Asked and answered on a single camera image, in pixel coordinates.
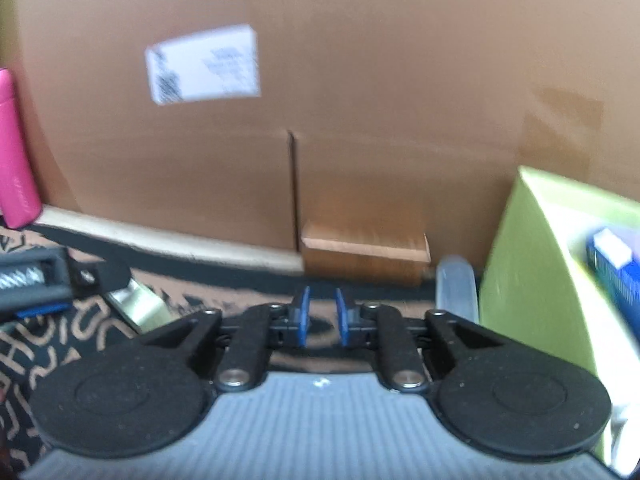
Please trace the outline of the blue square plastic jar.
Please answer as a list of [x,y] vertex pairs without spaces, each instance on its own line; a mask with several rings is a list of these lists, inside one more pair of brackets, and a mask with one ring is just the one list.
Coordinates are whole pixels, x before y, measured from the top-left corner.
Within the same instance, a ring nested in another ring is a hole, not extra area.
[[639,229],[601,226],[586,241],[587,261],[639,337]]

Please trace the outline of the long dark box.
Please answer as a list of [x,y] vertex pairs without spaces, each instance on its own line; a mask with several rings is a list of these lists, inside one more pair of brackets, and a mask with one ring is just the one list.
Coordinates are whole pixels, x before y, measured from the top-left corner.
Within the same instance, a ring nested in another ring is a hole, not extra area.
[[137,334],[152,332],[178,318],[162,297],[136,280],[130,280],[124,289],[108,292],[104,299]]

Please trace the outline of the small brown cardboard box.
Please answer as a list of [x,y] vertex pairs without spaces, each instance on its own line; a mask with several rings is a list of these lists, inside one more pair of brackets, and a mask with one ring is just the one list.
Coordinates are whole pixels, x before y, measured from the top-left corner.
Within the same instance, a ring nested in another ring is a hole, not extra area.
[[345,230],[309,223],[300,234],[307,274],[337,280],[418,286],[430,267],[424,233]]

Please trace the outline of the pink thermos bottle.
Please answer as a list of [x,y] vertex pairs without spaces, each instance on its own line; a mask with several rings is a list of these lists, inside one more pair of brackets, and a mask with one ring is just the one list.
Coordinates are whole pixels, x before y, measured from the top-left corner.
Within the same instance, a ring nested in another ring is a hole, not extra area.
[[1,70],[1,215],[11,229],[36,220],[42,203],[25,148],[14,80]]

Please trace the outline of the clear plastic lid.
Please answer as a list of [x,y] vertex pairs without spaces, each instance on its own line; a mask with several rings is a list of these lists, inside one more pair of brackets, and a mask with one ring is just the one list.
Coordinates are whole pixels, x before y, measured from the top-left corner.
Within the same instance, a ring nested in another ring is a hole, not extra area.
[[435,306],[472,323],[480,322],[475,274],[465,258],[447,256],[439,261]]

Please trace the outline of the light green cardboard box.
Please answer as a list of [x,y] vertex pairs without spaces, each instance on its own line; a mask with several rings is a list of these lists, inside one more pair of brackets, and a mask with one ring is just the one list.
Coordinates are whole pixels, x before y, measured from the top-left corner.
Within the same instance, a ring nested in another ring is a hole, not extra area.
[[480,322],[600,379],[613,415],[597,447],[627,477],[639,465],[639,343],[589,269],[588,236],[635,228],[634,200],[522,167],[480,285]]

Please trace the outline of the large brown cardboard box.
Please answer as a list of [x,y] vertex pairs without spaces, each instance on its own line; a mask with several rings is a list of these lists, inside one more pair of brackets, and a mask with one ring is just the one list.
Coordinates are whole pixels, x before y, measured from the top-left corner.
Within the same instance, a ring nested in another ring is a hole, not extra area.
[[[155,104],[145,49],[247,24],[258,98]],[[291,250],[385,221],[487,259],[519,166],[639,195],[639,0],[1,0],[44,201]]]

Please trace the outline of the white shipping label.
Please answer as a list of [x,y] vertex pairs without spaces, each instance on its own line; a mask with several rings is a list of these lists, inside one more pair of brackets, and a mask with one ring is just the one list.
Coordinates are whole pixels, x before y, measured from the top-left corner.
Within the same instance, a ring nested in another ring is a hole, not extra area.
[[247,24],[194,32],[145,49],[152,101],[258,98],[257,34]]

